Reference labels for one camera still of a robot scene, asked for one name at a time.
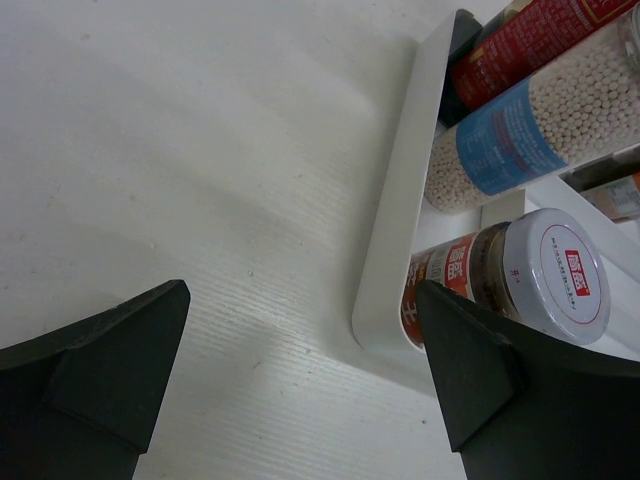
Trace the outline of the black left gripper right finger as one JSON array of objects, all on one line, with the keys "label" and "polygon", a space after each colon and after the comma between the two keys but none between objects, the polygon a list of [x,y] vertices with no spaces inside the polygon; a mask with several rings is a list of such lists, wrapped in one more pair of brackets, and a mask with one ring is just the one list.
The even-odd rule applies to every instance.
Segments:
[{"label": "black left gripper right finger", "polygon": [[636,479],[639,364],[554,339],[432,281],[426,356],[469,479]]}]

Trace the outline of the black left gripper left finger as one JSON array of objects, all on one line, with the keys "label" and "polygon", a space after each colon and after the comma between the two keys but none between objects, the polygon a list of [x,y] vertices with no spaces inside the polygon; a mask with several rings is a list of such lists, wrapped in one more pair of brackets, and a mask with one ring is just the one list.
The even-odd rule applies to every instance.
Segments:
[{"label": "black left gripper left finger", "polygon": [[1,351],[4,479],[130,479],[147,453],[187,320],[170,280]]}]

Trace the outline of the brown sauce jar white lid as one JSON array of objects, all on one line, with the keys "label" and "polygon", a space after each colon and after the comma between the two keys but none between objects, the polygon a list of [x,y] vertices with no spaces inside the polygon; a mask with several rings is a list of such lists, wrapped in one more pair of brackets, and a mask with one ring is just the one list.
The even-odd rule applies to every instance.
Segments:
[{"label": "brown sauce jar white lid", "polygon": [[566,182],[614,222],[639,217],[639,159],[600,160],[574,171]]}]

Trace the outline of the white peppercorn jar silver lid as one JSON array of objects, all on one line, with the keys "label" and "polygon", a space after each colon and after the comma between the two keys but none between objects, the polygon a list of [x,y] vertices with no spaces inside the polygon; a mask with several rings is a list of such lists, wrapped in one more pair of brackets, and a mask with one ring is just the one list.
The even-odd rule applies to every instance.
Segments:
[{"label": "white peppercorn jar silver lid", "polygon": [[459,213],[638,142],[633,8],[438,136],[424,197]]}]

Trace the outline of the dark soy sauce bottle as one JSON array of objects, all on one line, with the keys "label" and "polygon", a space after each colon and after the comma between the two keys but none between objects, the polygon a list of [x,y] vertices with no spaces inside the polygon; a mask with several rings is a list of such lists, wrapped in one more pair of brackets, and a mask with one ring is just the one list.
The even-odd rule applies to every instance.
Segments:
[{"label": "dark soy sauce bottle", "polygon": [[447,65],[439,121],[450,128],[636,3],[513,1]]}]

